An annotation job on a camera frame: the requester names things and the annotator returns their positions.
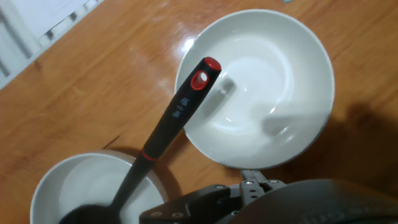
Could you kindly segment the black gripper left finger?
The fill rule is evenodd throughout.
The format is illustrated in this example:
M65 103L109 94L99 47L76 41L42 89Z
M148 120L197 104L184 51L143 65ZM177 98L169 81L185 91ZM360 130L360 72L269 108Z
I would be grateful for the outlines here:
M140 224L216 223L229 213L231 189L211 185L140 214Z

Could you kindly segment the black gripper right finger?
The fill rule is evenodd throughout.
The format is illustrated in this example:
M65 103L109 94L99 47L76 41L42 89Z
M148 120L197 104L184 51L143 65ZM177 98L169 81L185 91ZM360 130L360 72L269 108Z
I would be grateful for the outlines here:
M243 205L262 197L271 190L285 187L285 183L280 180L268 180L259 170L242 170L243 181L240 183L240 196Z

